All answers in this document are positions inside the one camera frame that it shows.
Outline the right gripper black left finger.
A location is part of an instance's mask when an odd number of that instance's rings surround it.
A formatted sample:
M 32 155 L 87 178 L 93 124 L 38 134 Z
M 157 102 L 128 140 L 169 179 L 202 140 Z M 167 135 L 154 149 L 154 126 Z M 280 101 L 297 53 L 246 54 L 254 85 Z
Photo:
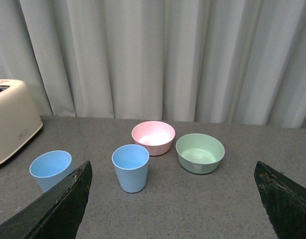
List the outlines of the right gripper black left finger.
M 0 239 L 74 239 L 88 203 L 92 167 L 86 161 L 0 225 Z

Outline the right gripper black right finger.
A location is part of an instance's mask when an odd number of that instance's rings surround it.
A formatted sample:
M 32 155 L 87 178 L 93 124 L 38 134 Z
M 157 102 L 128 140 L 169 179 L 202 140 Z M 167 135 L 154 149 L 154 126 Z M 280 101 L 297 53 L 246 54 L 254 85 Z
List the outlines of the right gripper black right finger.
M 279 239 L 306 239 L 306 188 L 258 161 L 255 182 Z

